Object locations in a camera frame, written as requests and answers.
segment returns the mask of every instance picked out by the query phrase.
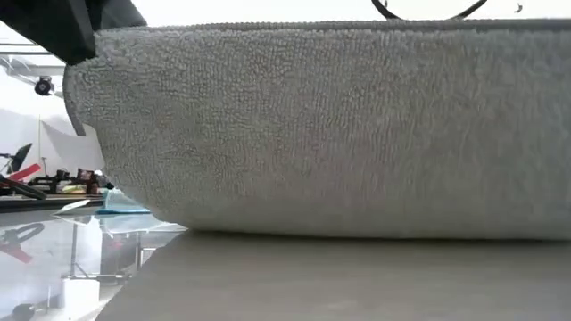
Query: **gray towel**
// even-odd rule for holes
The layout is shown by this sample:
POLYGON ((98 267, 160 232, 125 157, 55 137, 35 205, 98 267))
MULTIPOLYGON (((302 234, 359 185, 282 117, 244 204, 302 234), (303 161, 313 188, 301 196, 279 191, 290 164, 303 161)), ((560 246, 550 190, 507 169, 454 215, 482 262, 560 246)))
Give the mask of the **gray towel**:
POLYGON ((118 29, 64 89, 113 182, 194 229, 571 236, 571 21, 118 29))

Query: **black bracket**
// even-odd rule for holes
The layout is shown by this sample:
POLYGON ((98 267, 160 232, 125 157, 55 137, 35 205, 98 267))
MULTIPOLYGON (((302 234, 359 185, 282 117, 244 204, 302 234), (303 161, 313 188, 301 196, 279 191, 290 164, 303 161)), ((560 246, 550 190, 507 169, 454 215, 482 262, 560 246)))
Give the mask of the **black bracket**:
POLYGON ((95 56, 96 31, 146 26, 130 0, 3 0, 0 21, 70 65, 95 56))

